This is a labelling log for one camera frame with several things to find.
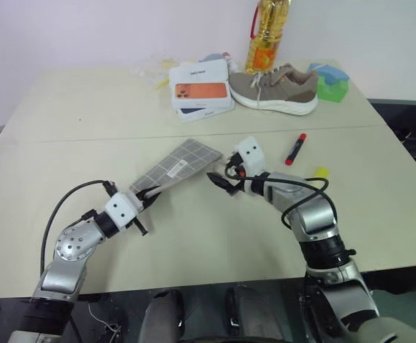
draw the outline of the wall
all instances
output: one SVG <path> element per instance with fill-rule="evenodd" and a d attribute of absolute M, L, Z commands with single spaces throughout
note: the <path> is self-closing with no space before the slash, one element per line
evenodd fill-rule
<path fill-rule="evenodd" d="M 244 59 L 256 0 L 0 0 L 0 125 L 44 68 L 157 51 Z M 416 1 L 294 0 L 281 59 L 336 58 L 369 98 L 416 100 Z"/>

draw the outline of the beige table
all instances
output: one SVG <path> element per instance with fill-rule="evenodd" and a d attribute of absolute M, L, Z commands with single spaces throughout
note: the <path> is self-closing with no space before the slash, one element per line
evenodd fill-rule
<path fill-rule="evenodd" d="M 293 64 L 300 70 L 309 66 L 309 62 Z M 307 116 L 260 112 L 237 104 L 234 111 L 182 124 L 171 107 L 169 87 L 153 90 L 127 68 L 65 69 L 43 75 L 9 120 L 1 139 L 79 141 L 373 125 L 385 123 L 351 81 L 341 104 L 320 101 Z"/>
<path fill-rule="evenodd" d="M 111 86 L 113 91 L 108 82 L 99 82 L 98 75 L 128 79 L 120 70 L 127 74 L 126 69 L 50 74 L 1 135 L 0 297 L 33 292 L 46 221 L 68 189 L 91 179 L 111 179 L 126 189 L 186 136 L 228 155 L 253 133 L 270 171 L 310 177 L 316 166 L 329 168 L 328 194 L 345 244 L 358 251 L 360 269 L 416 265 L 416 163 L 355 87 L 346 99 L 350 107 L 321 101 L 306 117 L 238 106 L 182 125 L 171 110 L 158 111 L 152 101 L 148 110 L 132 111 L 132 104 L 143 106 L 142 98 L 156 96 L 151 91 L 128 98 L 129 88 Z M 84 86 L 67 92 L 69 85 L 76 88 L 74 75 Z M 138 83 L 131 82 L 135 89 Z M 291 167 L 284 166 L 301 128 L 308 134 L 305 146 Z M 69 199 L 49 235 L 47 261 L 61 228 L 106 200 L 101 187 Z M 89 260 L 82 292 L 300 277 L 299 245 L 279 218 L 260 197 L 229 197 L 200 174 L 161 195 L 141 215 L 149 235 L 133 229 L 101 245 Z"/>
<path fill-rule="evenodd" d="M 298 133 L 255 134 L 269 170 L 309 177 L 316 166 L 328 167 L 328 194 L 339 212 L 345 244 L 358 251 L 360 269 L 416 265 L 416 163 L 393 133 L 386 126 L 307 130 L 305 147 L 294 165 L 285 167 L 282 155 Z M 245 137 L 197 139 L 228 152 Z M 67 189 L 98 178 L 125 189 L 183 140 L 1 142 L 0 297 L 33 291 L 44 225 Z M 49 246 L 65 224 L 106 200 L 101 187 L 74 195 L 54 222 Z M 231 198 L 200 174 L 143 213 L 148 236 L 129 230 L 100 246 L 88 263 L 82 292 L 300 277 L 299 245 L 279 218 L 260 197 Z"/>

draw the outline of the black cable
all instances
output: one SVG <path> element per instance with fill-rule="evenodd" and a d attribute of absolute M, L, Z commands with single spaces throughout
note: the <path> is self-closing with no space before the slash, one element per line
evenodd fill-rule
<path fill-rule="evenodd" d="M 48 224 L 46 224 L 46 229 L 44 230 L 43 242 L 41 243 L 40 272 L 39 272 L 40 276 L 44 272 L 44 265 L 45 265 L 44 260 L 45 260 L 45 257 L 46 257 L 46 243 L 47 243 L 47 240 L 48 240 L 49 230 L 51 229 L 52 222 L 54 221 L 54 218 L 55 218 L 57 212 L 59 211 L 60 207 L 62 206 L 62 204 L 65 202 L 65 200 L 68 199 L 68 197 L 70 195 L 72 195 L 74 192 L 80 190 L 81 188 L 90 186 L 92 184 L 103 184 L 104 182 L 105 182 L 104 180 L 94 180 L 94 181 L 90 181 L 90 182 L 85 182 L 83 184 L 80 184 L 80 185 L 74 187 L 70 191 L 68 191 L 68 193 L 66 193 L 62 197 L 62 199 L 59 200 L 56 207 L 52 211 L 51 216 L 49 217 Z M 82 219 L 78 219 L 75 222 L 71 223 L 68 227 L 72 227 L 72 226 L 78 224 L 81 221 L 82 221 Z M 71 316 L 71 315 L 70 315 L 69 323 L 71 325 L 71 328 L 73 329 L 76 340 L 78 341 L 78 343 L 82 343 L 82 338 L 81 338 L 81 335 L 79 333 L 78 326 L 76 325 L 76 323 L 73 319 L 73 316 Z"/>
<path fill-rule="evenodd" d="M 317 188 L 314 186 L 311 186 L 310 184 L 305 184 L 303 182 L 298 182 L 298 181 L 292 181 L 292 180 L 285 180 L 285 179 L 272 179 L 272 178 L 268 178 L 268 177 L 240 177 L 240 176 L 236 176 L 236 175 L 231 175 L 229 174 L 229 167 L 226 166 L 224 173 L 226 175 L 226 177 L 228 177 L 229 179 L 233 179 L 233 180 L 245 180 L 245 181 L 268 181 L 268 182 L 280 182 L 282 184 L 293 184 L 296 186 L 301 186 L 301 187 L 305 187 L 308 189 L 311 189 L 312 191 L 314 191 L 313 194 L 309 195 L 308 197 L 300 200 L 299 202 L 296 202 L 295 204 L 293 204 L 292 206 L 290 206 L 288 209 L 286 209 L 281 216 L 281 222 L 283 223 L 283 225 L 285 225 L 287 228 L 291 229 L 291 226 L 286 223 L 286 216 L 293 211 L 294 209 L 296 209 L 298 206 L 304 204 L 305 202 L 308 202 L 311 199 L 314 199 L 315 197 L 318 197 L 319 195 L 321 197 L 324 197 L 327 202 L 329 203 L 330 207 L 332 208 L 332 212 L 334 214 L 334 218 L 335 220 L 338 220 L 338 216 L 337 216 L 337 210 L 335 209 L 335 205 L 333 203 L 333 201 L 329 198 L 329 196 L 327 194 L 324 193 L 324 191 L 328 188 L 329 186 L 329 180 L 323 178 L 323 177 L 312 177 L 309 179 L 305 179 L 306 181 L 323 181 L 324 182 L 324 186 L 322 186 L 321 188 Z"/>
<path fill-rule="evenodd" d="M 74 336 L 76 337 L 76 340 L 78 341 L 78 343 L 82 343 L 82 338 L 81 338 L 81 335 L 79 333 L 78 326 L 74 322 L 73 316 L 70 316 L 69 323 L 71 325 L 71 328 L 73 329 Z"/>
<path fill-rule="evenodd" d="M 308 295 L 307 279 L 308 279 L 308 272 L 305 272 L 305 276 L 303 279 L 303 304 L 302 304 L 303 316 L 307 320 L 309 331 L 311 335 L 313 336 L 313 338 L 315 339 L 316 343 L 322 343 L 320 333 L 317 329 L 315 316 L 313 315 L 311 306 L 308 303 L 309 295 Z"/>
<path fill-rule="evenodd" d="M 57 212 L 59 211 L 60 207 L 62 206 L 62 204 L 65 202 L 65 200 L 67 200 L 67 198 L 70 195 L 72 195 L 74 192 L 80 190 L 81 188 L 90 186 L 92 184 L 103 184 L 104 182 L 105 182 L 104 180 L 94 180 L 94 181 L 90 181 L 90 182 L 85 182 L 83 184 L 80 184 L 80 185 L 74 187 L 70 191 L 68 191 L 68 193 L 66 193 L 64 195 L 64 197 L 62 197 L 62 199 L 59 200 L 59 202 L 57 203 L 56 207 L 52 211 L 51 216 L 49 217 L 48 224 L 46 224 L 46 229 L 44 230 L 43 242 L 41 244 L 40 265 L 39 265 L 39 273 L 40 273 L 40 275 L 42 275 L 43 272 L 44 272 L 44 259 L 45 259 L 45 256 L 46 256 L 46 243 L 47 243 L 47 240 L 48 240 L 49 230 L 51 229 L 52 222 L 54 221 L 54 218 L 55 218 Z M 72 226 L 72 225 L 74 225 L 74 224 L 77 224 L 78 222 L 80 222 L 80 220 L 74 222 L 71 225 L 69 225 L 69 227 Z"/>

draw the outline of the red marker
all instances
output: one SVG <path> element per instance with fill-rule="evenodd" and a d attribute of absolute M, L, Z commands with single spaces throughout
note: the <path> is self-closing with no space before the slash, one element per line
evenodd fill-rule
<path fill-rule="evenodd" d="M 289 153 L 289 156 L 286 158 L 285 164 L 287 166 L 290 166 L 292 163 L 294 163 L 294 159 L 299 153 L 300 148 L 302 147 L 303 142 L 305 141 L 305 138 L 307 138 L 306 134 L 301 134 L 299 139 L 295 142 L 294 147 L 292 148 L 291 152 Z"/>

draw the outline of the white box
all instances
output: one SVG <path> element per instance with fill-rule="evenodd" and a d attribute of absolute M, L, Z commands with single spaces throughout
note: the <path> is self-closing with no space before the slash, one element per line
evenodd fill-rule
<path fill-rule="evenodd" d="M 199 62 L 177 66 L 170 69 L 169 85 L 172 93 L 172 106 L 174 109 L 229 109 L 232 106 L 232 97 L 229 87 L 229 72 L 225 59 Z M 190 98 L 190 90 L 193 84 L 223 84 L 226 96 L 209 98 Z"/>
<path fill-rule="evenodd" d="M 235 101 L 232 99 L 230 107 L 225 109 L 196 109 L 195 111 L 185 111 L 185 109 L 177 109 L 178 117 L 183 123 L 189 123 L 198 119 L 208 118 L 235 108 Z"/>

